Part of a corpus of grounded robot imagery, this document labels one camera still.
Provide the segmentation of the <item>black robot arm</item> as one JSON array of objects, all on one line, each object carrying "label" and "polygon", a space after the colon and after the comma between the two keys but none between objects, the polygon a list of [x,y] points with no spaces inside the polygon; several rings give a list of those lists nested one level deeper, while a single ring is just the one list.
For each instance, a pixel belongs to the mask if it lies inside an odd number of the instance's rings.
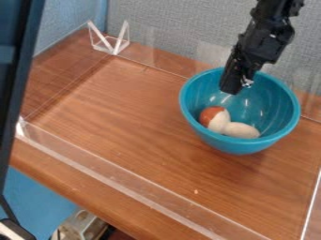
[{"label": "black robot arm", "polygon": [[[292,43],[295,30],[291,17],[296,16],[305,0],[258,0],[250,11],[249,28],[240,36],[225,67],[197,74],[180,92],[180,108],[186,122],[205,143],[229,154],[250,154],[272,146],[297,125],[300,106],[289,89],[260,68],[277,61],[285,46]],[[31,54],[44,8],[44,0],[0,0],[0,173],[10,164],[15,126],[20,113]],[[277,101],[267,118],[272,134],[253,140],[225,137],[208,130],[200,118],[210,104],[210,94],[226,94],[238,100],[253,86],[272,93]]]}]

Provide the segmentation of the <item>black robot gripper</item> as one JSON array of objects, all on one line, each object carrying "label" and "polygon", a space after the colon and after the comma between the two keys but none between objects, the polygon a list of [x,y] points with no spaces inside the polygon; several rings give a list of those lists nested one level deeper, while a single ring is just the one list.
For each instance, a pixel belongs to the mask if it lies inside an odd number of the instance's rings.
[{"label": "black robot gripper", "polygon": [[222,92],[237,95],[252,85],[254,73],[265,64],[275,64],[292,43],[295,29],[289,17],[250,19],[238,36],[220,81]]}]

